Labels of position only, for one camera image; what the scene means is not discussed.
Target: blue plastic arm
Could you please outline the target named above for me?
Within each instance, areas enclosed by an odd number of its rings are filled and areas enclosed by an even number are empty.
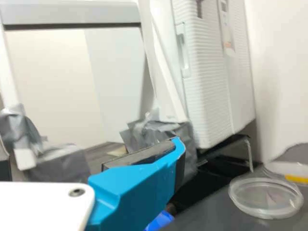
[[[89,177],[95,205],[86,230],[142,231],[165,208],[184,171],[179,161],[184,161],[185,146],[178,137],[171,141],[175,149],[151,164],[114,167]]]

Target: white ribbed panel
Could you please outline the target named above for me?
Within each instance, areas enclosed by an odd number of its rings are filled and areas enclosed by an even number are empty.
[[[209,148],[233,133],[217,2],[202,2],[202,19],[195,0],[172,3],[176,24],[185,24],[191,76],[183,83],[189,118],[197,146]]]
[[[229,59],[228,74],[234,132],[238,132],[255,118],[255,104],[243,0],[230,0],[230,25],[236,56]]]

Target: clear petri dish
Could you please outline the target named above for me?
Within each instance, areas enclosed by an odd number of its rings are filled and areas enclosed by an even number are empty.
[[[243,212],[263,219],[291,217],[304,202],[295,184],[269,178],[234,179],[229,185],[229,197]]]

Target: white wall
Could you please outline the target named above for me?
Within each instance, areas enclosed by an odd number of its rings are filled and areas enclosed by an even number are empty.
[[[85,29],[107,141],[152,107],[153,88],[138,27]]]
[[[51,143],[91,147],[105,142],[84,32],[6,32],[26,114]]]
[[[246,0],[263,161],[308,142],[308,2]]]

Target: white machine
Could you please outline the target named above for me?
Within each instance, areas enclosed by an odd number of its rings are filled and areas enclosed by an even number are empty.
[[[255,118],[244,0],[142,0],[139,8],[160,120],[182,122],[185,111],[197,146],[210,148]]]
[[[159,120],[191,120],[197,146],[210,148],[255,118],[244,0],[139,0],[139,11],[134,2],[0,1],[5,107],[20,100],[4,25],[139,22]],[[25,138],[14,146],[20,170],[37,164],[28,143]]]

